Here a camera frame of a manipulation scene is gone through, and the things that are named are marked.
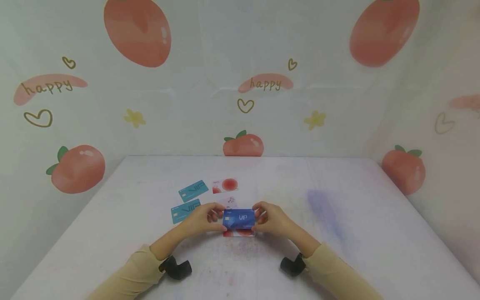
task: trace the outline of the yellow flower drawing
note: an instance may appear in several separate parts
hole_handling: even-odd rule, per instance
[[[127,122],[132,122],[135,128],[138,128],[138,124],[145,125],[147,122],[144,120],[144,116],[141,112],[133,112],[131,109],[127,109],[128,116],[124,116],[123,118]]]
[[[314,110],[312,113],[312,117],[305,118],[303,122],[310,124],[310,127],[308,128],[308,130],[312,130],[313,128],[315,128],[315,126],[322,127],[324,125],[326,116],[327,116],[326,114],[324,113],[319,114],[317,110]]]

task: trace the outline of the left hand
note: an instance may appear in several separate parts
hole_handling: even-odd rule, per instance
[[[207,203],[197,208],[177,227],[187,238],[209,232],[209,231],[227,231],[227,228],[220,223],[216,223],[223,217],[225,207],[218,203]]]

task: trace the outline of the table surface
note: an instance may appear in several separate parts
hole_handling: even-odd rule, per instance
[[[239,189],[212,194],[235,177]],[[84,299],[143,243],[173,228],[178,191],[203,180],[201,203],[265,199],[362,274],[388,300],[478,300],[480,287],[414,207],[366,158],[128,156],[31,273],[14,300]],[[186,240],[175,250],[193,273],[166,276],[142,299],[331,299],[307,272],[280,269],[298,250],[267,235]]]

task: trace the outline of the pink brush stroke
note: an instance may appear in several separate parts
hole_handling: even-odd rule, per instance
[[[468,95],[455,98],[449,102],[451,108],[457,109],[480,109],[480,95]]]
[[[35,96],[35,94],[37,94],[36,87],[38,85],[41,86],[42,89],[43,88],[47,89],[44,92],[48,92],[49,90],[48,90],[47,84],[54,85],[55,82],[63,83],[63,81],[69,81],[72,86],[76,86],[76,87],[86,87],[88,85],[87,82],[85,82],[85,80],[72,75],[66,75],[66,74],[39,75],[22,82],[24,86],[27,86],[31,90],[33,90],[33,93],[29,94],[29,92],[25,90],[22,84],[18,85],[17,90],[15,91],[15,95],[13,96],[13,102],[16,105],[24,105],[28,103]]]
[[[240,86],[239,86],[239,92],[240,93],[246,93],[252,89],[254,89],[255,87],[252,87],[251,85],[251,82],[252,80],[257,83],[258,81],[264,83],[265,81],[268,81],[268,82],[271,82],[271,81],[274,81],[274,82],[277,82],[277,81],[281,81],[282,84],[281,84],[281,87],[289,90],[291,88],[293,88],[293,82],[290,78],[286,77],[286,76],[283,76],[281,74],[275,74],[275,73],[264,73],[264,74],[258,74],[250,79],[248,79],[247,81],[245,81],[244,83],[242,83]]]

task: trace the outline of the black wrist strap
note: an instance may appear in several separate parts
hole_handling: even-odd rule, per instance
[[[182,280],[192,273],[192,266],[190,266],[189,261],[177,265],[177,260],[173,255],[162,262],[158,269],[160,271],[165,270],[165,273],[175,280]]]
[[[300,275],[305,269],[306,265],[303,262],[303,254],[299,253],[295,261],[291,261],[287,257],[284,257],[282,263],[280,264],[280,269],[282,269],[288,275],[295,277]]]

